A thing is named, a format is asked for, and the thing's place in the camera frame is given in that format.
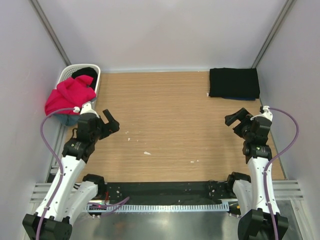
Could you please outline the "black t-shirt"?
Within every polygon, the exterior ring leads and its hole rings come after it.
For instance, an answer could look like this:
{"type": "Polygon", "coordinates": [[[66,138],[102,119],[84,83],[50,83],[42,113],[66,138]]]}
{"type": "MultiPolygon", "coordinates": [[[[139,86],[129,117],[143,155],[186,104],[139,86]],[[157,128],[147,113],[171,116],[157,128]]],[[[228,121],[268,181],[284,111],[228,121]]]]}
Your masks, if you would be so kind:
{"type": "Polygon", "coordinates": [[[209,97],[260,97],[255,68],[212,68],[209,70],[209,97]]]}

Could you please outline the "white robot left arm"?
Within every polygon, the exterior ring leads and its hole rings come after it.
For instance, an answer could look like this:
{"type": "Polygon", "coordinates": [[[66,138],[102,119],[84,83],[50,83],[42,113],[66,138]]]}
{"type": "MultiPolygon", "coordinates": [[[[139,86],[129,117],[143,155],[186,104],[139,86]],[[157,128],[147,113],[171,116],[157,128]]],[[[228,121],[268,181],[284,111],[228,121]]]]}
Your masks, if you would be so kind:
{"type": "Polygon", "coordinates": [[[33,214],[26,214],[22,225],[31,240],[68,240],[73,225],[91,199],[101,200],[106,194],[104,178],[88,174],[72,193],[74,185],[99,140],[119,131],[120,124],[108,109],[102,118],[89,104],[82,107],[77,127],[64,144],[58,172],[43,201],[33,214]]]}

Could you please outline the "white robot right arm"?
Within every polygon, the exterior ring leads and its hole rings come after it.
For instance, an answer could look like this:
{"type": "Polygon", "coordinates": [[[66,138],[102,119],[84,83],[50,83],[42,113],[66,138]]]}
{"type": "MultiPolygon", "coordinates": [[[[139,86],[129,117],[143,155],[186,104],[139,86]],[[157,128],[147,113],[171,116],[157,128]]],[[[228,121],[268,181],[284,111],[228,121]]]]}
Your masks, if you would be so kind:
{"type": "Polygon", "coordinates": [[[227,126],[239,121],[233,131],[244,140],[242,153],[250,171],[249,175],[233,172],[225,185],[226,194],[238,200],[240,240],[281,240],[289,227],[273,189],[272,150],[267,144],[272,120],[269,106],[262,106],[255,116],[245,108],[225,116],[227,126]]]}

